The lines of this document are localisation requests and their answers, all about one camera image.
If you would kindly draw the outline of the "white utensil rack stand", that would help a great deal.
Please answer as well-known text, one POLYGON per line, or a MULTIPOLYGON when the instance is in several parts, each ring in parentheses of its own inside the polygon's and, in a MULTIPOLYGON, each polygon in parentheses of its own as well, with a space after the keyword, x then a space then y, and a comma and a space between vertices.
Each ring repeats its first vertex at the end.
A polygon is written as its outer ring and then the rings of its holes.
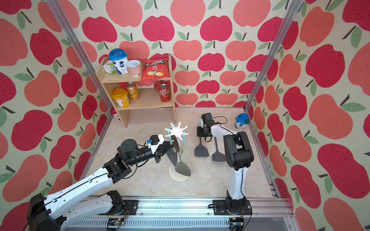
POLYGON ((186 138, 188 133, 185 130, 188 127, 181 128, 181 122, 177 126, 171 123, 171 127, 166 129, 173 148, 167 152, 171 162, 168 173, 170 178, 175 182, 184 182, 191 176, 189 165, 189 150, 186 149, 186 138))

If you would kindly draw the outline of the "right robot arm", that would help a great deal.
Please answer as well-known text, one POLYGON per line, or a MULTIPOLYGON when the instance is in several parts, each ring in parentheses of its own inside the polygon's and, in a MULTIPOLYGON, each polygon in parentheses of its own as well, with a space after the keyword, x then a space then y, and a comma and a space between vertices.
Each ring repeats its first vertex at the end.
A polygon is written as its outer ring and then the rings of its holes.
POLYGON ((225 128, 222 123, 214 121, 211 113, 199 116, 198 124, 197 136, 199 138, 210 137, 221 139, 224 142, 225 161, 233 168, 226 198, 214 200, 208 208, 219 216, 251 215, 252 208, 245 196, 245 184, 248 168, 254 161, 254 154, 247 133, 225 128))

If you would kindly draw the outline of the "grey slotted turner mint handle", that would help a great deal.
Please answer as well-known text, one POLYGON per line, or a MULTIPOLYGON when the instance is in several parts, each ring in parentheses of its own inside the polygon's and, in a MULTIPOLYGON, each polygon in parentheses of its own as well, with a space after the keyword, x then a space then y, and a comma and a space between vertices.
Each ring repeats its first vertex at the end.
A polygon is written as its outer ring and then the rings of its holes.
POLYGON ((209 152, 207 150, 207 148, 202 144, 202 139, 201 137, 199 137, 199 144, 198 146, 195 148, 195 153, 194 155, 196 157, 208 157, 209 156, 209 152))

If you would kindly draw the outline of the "white spatula mint handle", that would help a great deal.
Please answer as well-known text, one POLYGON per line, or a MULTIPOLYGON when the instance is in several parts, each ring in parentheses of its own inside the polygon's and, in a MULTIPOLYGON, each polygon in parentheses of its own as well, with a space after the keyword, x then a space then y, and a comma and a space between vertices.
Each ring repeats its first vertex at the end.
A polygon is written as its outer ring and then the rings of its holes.
POLYGON ((186 138, 187 138, 188 133, 183 133, 183 151, 181 154, 181 159, 184 164, 188 165, 189 164, 189 158, 190 158, 190 151, 186 148, 186 138))

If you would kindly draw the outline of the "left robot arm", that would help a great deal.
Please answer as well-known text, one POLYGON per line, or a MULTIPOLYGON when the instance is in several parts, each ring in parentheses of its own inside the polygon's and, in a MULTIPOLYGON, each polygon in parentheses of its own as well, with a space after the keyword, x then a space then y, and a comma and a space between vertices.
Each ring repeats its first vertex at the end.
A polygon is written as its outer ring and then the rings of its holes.
POLYGON ((96 199, 86 198, 133 176, 132 166, 139 167, 139 163, 144 164, 152 158, 160 162, 169 150, 179 149, 177 140, 165 141, 162 135, 152 135, 142 147, 134 139, 123 141, 115 157, 95 173, 48 196, 40 193, 32 197, 25 228, 32 231, 60 231, 90 216, 128 215, 129 206, 117 191, 109 191, 96 199))

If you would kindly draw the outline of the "grey spatula mint handle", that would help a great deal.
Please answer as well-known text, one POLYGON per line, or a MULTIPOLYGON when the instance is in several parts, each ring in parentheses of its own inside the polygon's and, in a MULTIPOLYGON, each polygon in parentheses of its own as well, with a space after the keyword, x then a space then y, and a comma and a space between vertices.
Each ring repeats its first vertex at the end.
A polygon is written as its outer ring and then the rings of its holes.
POLYGON ((223 153, 219 151, 217 138, 214 138, 215 141, 215 152, 212 154, 212 161, 214 162, 225 162, 226 157, 223 153))

